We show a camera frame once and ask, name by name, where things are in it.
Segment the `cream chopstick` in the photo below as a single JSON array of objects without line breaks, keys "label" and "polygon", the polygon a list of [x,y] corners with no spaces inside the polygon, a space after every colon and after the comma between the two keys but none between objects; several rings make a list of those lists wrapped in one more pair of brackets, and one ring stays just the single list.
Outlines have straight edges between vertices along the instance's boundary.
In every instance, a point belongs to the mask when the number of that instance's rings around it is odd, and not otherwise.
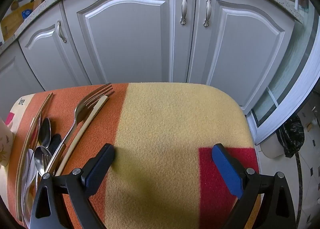
[{"label": "cream chopstick", "polygon": [[88,126],[90,125],[91,121],[95,118],[95,116],[99,113],[100,109],[103,107],[105,102],[107,102],[108,96],[103,95],[99,101],[95,104],[93,107],[92,112],[90,113],[89,117],[86,119],[85,123],[80,128],[79,132],[75,136],[74,140],[70,144],[65,156],[63,157],[63,160],[61,161],[59,168],[56,171],[57,176],[61,175],[62,171],[65,168],[65,165],[67,164],[67,161],[69,160],[70,156],[72,155],[72,152],[76,148],[76,145],[80,141],[81,137],[83,136],[84,132],[87,130]]}]

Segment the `black garbage bag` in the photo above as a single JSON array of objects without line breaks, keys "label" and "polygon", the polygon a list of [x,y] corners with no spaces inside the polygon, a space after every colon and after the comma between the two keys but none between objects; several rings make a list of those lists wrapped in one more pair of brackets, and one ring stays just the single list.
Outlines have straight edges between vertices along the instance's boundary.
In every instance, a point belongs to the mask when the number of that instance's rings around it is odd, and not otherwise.
[{"label": "black garbage bag", "polygon": [[284,149],[285,157],[291,158],[299,152],[305,141],[304,127],[297,114],[291,115],[277,130],[276,135]]}]

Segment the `large silver spoon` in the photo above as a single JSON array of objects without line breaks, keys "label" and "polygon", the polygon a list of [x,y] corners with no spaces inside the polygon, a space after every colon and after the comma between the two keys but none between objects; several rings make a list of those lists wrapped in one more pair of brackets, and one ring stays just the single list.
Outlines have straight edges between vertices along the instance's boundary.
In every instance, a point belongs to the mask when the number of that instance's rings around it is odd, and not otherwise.
[{"label": "large silver spoon", "polygon": [[38,146],[34,152],[34,162],[40,176],[46,172],[47,166],[52,158],[51,152],[44,146]]}]

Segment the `wooden cutting board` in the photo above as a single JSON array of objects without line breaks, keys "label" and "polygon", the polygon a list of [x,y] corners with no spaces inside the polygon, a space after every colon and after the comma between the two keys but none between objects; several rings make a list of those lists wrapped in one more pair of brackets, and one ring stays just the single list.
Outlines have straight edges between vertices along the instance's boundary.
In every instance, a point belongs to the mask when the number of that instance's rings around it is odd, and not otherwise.
[{"label": "wooden cutting board", "polygon": [[9,15],[3,18],[1,21],[1,31],[3,35],[4,41],[7,41],[20,27],[20,25],[23,23],[23,17],[22,17],[22,12],[25,11],[26,9],[31,9],[33,10],[34,3],[29,2],[13,12],[11,12]]}]

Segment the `floral utensil holder cup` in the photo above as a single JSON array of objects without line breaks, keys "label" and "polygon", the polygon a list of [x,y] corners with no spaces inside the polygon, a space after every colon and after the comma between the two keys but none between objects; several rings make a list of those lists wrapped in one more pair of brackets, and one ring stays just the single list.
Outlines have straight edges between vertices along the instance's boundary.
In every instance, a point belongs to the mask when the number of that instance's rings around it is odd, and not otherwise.
[{"label": "floral utensil holder cup", "polygon": [[0,120],[0,163],[1,166],[6,167],[9,163],[12,144],[13,144],[13,133],[5,124],[5,122]]}]

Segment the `colourful fleece table mat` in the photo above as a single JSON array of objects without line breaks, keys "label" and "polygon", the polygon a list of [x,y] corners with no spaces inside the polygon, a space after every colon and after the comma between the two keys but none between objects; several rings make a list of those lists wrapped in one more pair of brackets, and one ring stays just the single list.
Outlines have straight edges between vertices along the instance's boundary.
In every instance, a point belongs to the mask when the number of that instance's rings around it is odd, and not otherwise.
[{"label": "colourful fleece table mat", "polygon": [[[30,123],[42,111],[62,140],[78,103],[100,86],[57,89],[24,95],[12,106],[15,130],[9,163],[1,166],[1,200],[21,226],[15,208],[18,161]],[[97,193],[89,201],[105,228],[221,228],[235,205],[214,161],[222,144],[245,168],[258,169],[251,133],[238,104],[226,93],[192,83],[121,83],[91,121],[61,175],[83,168],[104,144],[115,157]],[[69,139],[56,166],[86,119]],[[64,194],[73,228],[82,228],[69,195]]]}]

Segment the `small silver spoon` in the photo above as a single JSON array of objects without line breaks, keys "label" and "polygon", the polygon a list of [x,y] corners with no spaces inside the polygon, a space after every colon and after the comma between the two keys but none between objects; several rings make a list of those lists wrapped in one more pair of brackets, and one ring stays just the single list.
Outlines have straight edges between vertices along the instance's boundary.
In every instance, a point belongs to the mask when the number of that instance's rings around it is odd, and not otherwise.
[{"label": "small silver spoon", "polygon": [[39,144],[48,147],[51,141],[51,123],[49,118],[44,118],[39,130]]}]

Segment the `large silver fork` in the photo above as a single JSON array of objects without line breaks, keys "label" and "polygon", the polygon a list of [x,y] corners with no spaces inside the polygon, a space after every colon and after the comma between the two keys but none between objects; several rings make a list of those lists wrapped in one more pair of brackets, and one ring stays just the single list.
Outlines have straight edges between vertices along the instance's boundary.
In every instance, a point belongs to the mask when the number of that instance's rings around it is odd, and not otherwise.
[{"label": "large silver fork", "polygon": [[97,103],[103,95],[111,95],[113,92],[114,91],[112,84],[107,83],[100,86],[99,88],[90,92],[88,95],[82,98],[82,100],[78,103],[74,110],[73,124],[66,136],[64,137],[63,141],[59,144],[55,153],[53,154],[45,170],[46,173],[53,174],[73,132],[75,131],[76,127],[80,124],[80,122],[82,122],[85,119],[85,117],[93,111],[94,103]]}]

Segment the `white ceramic spoon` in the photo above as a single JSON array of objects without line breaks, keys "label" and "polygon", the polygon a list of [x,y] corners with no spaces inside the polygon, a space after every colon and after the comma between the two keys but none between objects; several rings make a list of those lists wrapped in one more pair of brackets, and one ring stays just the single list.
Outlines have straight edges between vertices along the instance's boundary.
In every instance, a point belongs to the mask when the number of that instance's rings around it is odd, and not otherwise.
[{"label": "white ceramic spoon", "polygon": [[31,186],[37,169],[34,162],[34,151],[32,149],[27,150],[25,161],[25,167],[22,175],[22,197],[21,197],[21,208],[22,208],[22,220],[27,228],[30,227],[30,215],[27,211],[27,190]]}]

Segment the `brown wooden chopstick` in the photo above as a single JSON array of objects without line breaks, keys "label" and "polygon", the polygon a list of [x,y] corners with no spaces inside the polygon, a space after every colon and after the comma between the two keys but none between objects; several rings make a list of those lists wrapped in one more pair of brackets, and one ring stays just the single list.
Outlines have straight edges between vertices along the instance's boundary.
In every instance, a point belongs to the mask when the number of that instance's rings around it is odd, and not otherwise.
[{"label": "brown wooden chopstick", "polygon": [[22,156],[25,157],[26,152],[29,148],[29,145],[32,144],[33,137],[35,137],[34,133],[37,127],[39,127],[39,122],[41,120],[42,111],[38,111],[35,117],[32,119],[27,136],[25,137]]},{"label": "brown wooden chopstick", "polygon": [[15,183],[15,208],[16,208],[16,215],[17,219],[19,221],[23,221],[23,214],[22,214],[22,207],[21,207],[21,195],[22,195],[22,175],[23,175],[23,169],[24,169],[24,164],[25,164],[25,157],[27,156],[27,151],[29,144],[31,142],[31,137],[33,135],[33,132],[35,130],[36,125],[38,124],[38,120],[40,118],[40,115],[42,114],[42,111],[45,109],[47,106],[49,100],[53,96],[53,93],[49,93],[44,100],[43,104],[39,108],[37,114],[33,118],[32,122],[30,123],[30,127],[28,130],[28,133],[25,137],[21,155],[18,161],[18,168],[17,168],[17,175],[16,175],[16,183]]}]

